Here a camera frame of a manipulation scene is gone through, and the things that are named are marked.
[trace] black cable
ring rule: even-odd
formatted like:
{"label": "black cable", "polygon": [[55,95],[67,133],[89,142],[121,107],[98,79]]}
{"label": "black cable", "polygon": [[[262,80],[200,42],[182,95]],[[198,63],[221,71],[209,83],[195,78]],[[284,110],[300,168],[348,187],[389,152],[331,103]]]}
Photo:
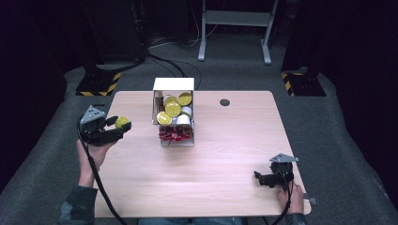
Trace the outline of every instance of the black cable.
{"label": "black cable", "polygon": [[166,63],[172,65],[174,68],[176,68],[181,73],[181,76],[183,78],[188,78],[188,76],[184,73],[184,71],[182,71],[182,69],[175,62],[173,62],[172,60],[162,59],[162,58],[160,58],[160,57],[158,57],[156,55],[153,55],[151,53],[148,53],[147,55],[149,57],[153,58],[153,59],[156,59],[156,60],[159,60],[159,61],[163,61],[163,62],[166,62]]}
{"label": "black cable", "polygon": [[106,201],[106,204],[108,205],[109,210],[111,210],[111,213],[114,215],[114,217],[117,218],[117,220],[121,224],[127,225],[126,221],[124,221],[123,218],[120,217],[120,215],[114,209],[114,206],[112,205],[111,200],[109,199],[108,194],[106,193],[105,188],[103,187],[103,184],[100,180],[100,175],[99,175],[99,172],[97,171],[96,163],[95,163],[94,159],[90,156],[90,153],[88,152],[88,145],[85,145],[82,135],[80,134],[80,121],[82,120],[82,118],[83,118],[82,116],[79,117],[79,119],[77,121],[77,135],[79,136],[79,140],[82,143],[85,154],[87,155],[87,159],[90,163],[90,167],[91,167],[91,170],[93,171],[94,178],[96,179],[97,185],[99,187],[99,191],[102,194],[104,200]]}
{"label": "black cable", "polygon": [[199,83],[198,83],[198,85],[196,86],[195,90],[197,90],[197,89],[199,88],[199,86],[200,86],[200,84],[201,84],[201,82],[202,82],[202,76],[203,76],[203,75],[202,75],[202,72],[199,70],[198,67],[196,67],[196,66],[194,66],[194,65],[192,65],[192,64],[190,64],[190,63],[187,63],[187,62],[181,62],[181,61],[177,61],[177,60],[163,59],[163,58],[160,58],[160,57],[158,57],[158,56],[156,56],[156,55],[153,55],[153,54],[151,54],[151,53],[148,53],[147,55],[148,55],[155,63],[157,63],[157,64],[161,65],[162,67],[166,68],[167,70],[169,70],[169,71],[173,74],[174,77],[176,77],[176,75],[172,72],[172,70],[170,70],[170,69],[169,69],[168,67],[166,67],[165,65],[160,64],[160,63],[157,62],[156,60],[169,63],[169,64],[172,65],[174,68],[176,68],[178,71],[180,71],[181,76],[182,76],[183,78],[188,78],[188,76],[184,73],[184,71],[182,71],[181,67],[180,67],[179,65],[177,65],[176,63],[183,63],[183,64],[187,64],[187,65],[189,65],[189,66],[191,66],[191,67],[193,67],[193,68],[196,68],[196,70],[198,71],[198,73],[199,73],[199,75],[200,75],[200,78],[199,78]]}
{"label": "black cable", "polygon": [[152,61],[153,62],[155,62],[156,64],[158,64],[158,65],[160,65],[160,66],[162,66],[162,67],[164,67],[165,69],[167,69],[167,70],[169,70],[169,72],[171,72],[172,74],[173,74],[173,77],[175,77],[176,78],[176,75],[175,75],[175,73],[170,69],[170,68],[168,68],[168,67],[166,67],[165,65],[163,65],[163,64],[161,64],[161,63],[159,63],[158,61],[156,61],[155,59],[153,59],[153,58],[150,58],[150,59],[152,59]]}
{"label": "black cable", "polygon": [[[137,7],[137,6],[135,6],[136,5],[135,2],[131,2],[131,3],[132,3],[131,10],[135,10],[136,8],[138,8],[138,12],[137,13],[141,16],[141,14],[143,13],[142,9]],[[80,1],[79,1],[79,4],[80,4],[81,8],[84,11],[85,17],[87,18],[94,35],[97,36],[98,40],[104,46],[105,50],[115,59],[114,54],[110,51],[110,49],[108,48],[107,44],[103,41],[103,39],[101,38],[101,35],[98,33],[98,31],[95,28],[91,18],[89,17],[86,5],[84,3],[82,3],[82,2],[80,2]],[[134,59],[131,65],[128,65],[126,67],[114,68],[114,69],[98,68],[97,65],[94,62],[90,62],[91,63],[90,66],[92,68],[89,69],[90,71],[87,71],[87,72],[92,72],[92,73],[101,73],[101,72],[120,73],[120,72],[124,72],[126,70],[129,70],[129,69],[135,68],[135,67],[141,65],[145,61],[145,52],[147,51],[147,46],[146,46],[146,35],[147,35],[147,33],[146,33],[146,31],[144,31],[143,27],[138,27],[139,24],[137,24],[137,21],[139,21],[140,23],[142,23],[142,24],[140,24],[140,26],[143,26],[143,24],[145,23],[145,20],[143,18],[140,18],[140,19],[134,18],[134,21],[136,22],[137,29],[139,29],[139,30],[137,30],[137,36],[138,36],[140,42],[142,43],[141,52],[140,52],[141,56],[136,58],[136,59]]]}
{"label": "black cable", "polygon": [[267,219],[265,217],[263,217],[264,222],[266,223],[266,225],[269,225]]}
{"label": "black cable", "polygon": [[286,178],[284,178],[284,175],[281,173],[281,171],[279,171],[278,169],[277,169],[277,171],[282,175],[282,179],[283,179],[283,181],[284,181],[284,183],[286,184],[286,187],[287,187],[287,202],[286,202],[286,205],[284,207],[284,210],[277,217],[277,219],[272,223],[272,225],[278,224],[284,218],[284,216],[286,215],[287,210],[289,210],[289,208],[290,208],[290,203],[291,203],[290,200],[291,200],[292,193],[293,193],[293,182],[292,182],[292,190],[290,191],[289,184],[287,183]]}
{"label": "black cable", "polygon": [[157,45],[162,45],[165,43],[168,43],[170,41],[173,41],[169,37],[156,37],[152,38],[149,42],[149,48],[153,48],[154,46],[156,47]]}

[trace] yellow lid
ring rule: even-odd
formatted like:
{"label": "yellow lid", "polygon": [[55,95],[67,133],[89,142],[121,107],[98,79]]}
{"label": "yellow lid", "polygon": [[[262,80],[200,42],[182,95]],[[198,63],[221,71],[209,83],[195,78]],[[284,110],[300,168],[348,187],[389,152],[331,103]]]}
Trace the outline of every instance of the yellow lid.
{"label": "yellow lid", "polygon": [[159,112],[156,119],[161,125],[169,125],[172,123],[172,117],[166,114],[166,112]]}
{"label": "yellow lid", "polygon": [[170,117],[175,117],[181,113],[181,106],[176,101],[170,101],[165,105],[165,110]]}
{"label": "yellow lid", "polygon": [[192,95],[191,93],[184,92],[181,95],[179,95],[177,101],[181,106],[189,105],[192,101]]}
{"label": "yellow lid", "polygon": [[165,106],[171,101],[176,101],[176,97],[170,96],[170,95],[165,96],[164,99],[163,99],[163,105]]}

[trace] gray carpet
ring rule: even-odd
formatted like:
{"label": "gray carpet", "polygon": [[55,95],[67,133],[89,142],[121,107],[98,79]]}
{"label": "gray carpet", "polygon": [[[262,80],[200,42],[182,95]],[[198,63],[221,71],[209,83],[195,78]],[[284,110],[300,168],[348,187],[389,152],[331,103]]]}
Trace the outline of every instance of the gray carpet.
{"label": "gray carpet", "polygon": [[[161,45],[151,48],[150,52],[197,67],[202,73],[198,90],[273,93],[293,153],[300,158],[298,167],[307,192],[319,202],[307,216],[311,224],[398,224],[397,211],[386,197],[376,172],[345,130],[333,84],[320,75],[326,97],[288,96],[280,72],[287,37],[279,36],[273,42],[271,66],[263,62],[260,38],[211,39],[205,62],[197,61],[199,43],[192,47]],[[180,77],[178,71],[164,65]],[[195,78],[195,86],[198,85],[198,70],[187,64],[179,65],[189,77]],[[61,203],[79,174],[76,120],[91,104],[106,104],[103,110],[107,111],[114,96],[75,96],[75,88],[83,76],[82,68],[65,74],[68,80],[65,102],[1,194],[0,224],[55,224],[57,221]],[[147,58],[141,66],[122,73],[115,91],[152,90],[156,77],[173,77],[173,74]],[[248,221],[250,225],[265,224],[260,217],[250,217]],[[129,218],[127,222],[136,224],[136,219]],[[114,218],[100,218],[97,223],[118,224]]]}

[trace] yellow ball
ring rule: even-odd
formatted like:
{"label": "yellow ball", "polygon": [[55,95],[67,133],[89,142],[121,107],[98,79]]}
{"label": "yellow ball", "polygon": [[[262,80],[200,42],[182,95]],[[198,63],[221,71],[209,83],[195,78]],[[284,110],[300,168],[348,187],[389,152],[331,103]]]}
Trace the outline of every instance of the yellow ball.
{"label": "yellow ball", "polygon": [[124,117],[124,116],[120,116],[116,119],[115,122],[115,127],[116,128],[122,128],[123,125],[127,124],[129,122],[129,119]]}

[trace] black curtain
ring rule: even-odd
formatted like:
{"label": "black curtain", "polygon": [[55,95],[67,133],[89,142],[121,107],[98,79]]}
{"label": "black curtain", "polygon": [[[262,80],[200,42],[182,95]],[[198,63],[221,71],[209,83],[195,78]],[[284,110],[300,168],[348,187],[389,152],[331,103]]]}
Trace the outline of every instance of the black curtain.
{"label": "black curtain", "polygon": [[84,60],[93,65],[102,60],[79,0],[5,0],[0,5],[2,191],[63,101],[64,74]]}
{"label": "black curtain", "polygon": [[334,83],[346,129],[396,208],[397,11],[396,1],[303,0],[282,67],[319,68]]}

